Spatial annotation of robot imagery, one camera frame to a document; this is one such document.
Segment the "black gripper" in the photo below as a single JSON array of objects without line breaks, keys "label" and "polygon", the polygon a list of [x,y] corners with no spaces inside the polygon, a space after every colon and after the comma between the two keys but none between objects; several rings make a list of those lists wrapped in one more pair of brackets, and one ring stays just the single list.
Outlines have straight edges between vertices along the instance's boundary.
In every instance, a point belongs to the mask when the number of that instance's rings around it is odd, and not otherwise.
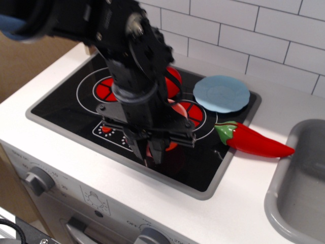
[{"label": "black gripper", "polygon": [[155,164],[163,162],[171,142],[194,147],[194,124],[173,110],[166,86],[146,86],[141,90],[113,86],[112,94],[116,101],[101,102],[96,112],[107,125],[124,133],[140,160],[146,157],[147,145]]}]

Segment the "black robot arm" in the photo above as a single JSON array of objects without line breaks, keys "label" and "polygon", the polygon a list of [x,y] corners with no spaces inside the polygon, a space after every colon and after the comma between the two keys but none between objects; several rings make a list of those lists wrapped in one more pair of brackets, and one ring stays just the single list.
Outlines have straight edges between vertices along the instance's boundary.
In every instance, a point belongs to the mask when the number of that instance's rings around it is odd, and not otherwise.
[{"label": "black robot arm", "polygon": [[194,147],[194,124],[168,101],[172,48],[137,1],[1,1],[1,32],[31,42],[61,37],[95,47],[113,78],[115,103],[97,106],[140,159],[163,161],[170,143]]}]

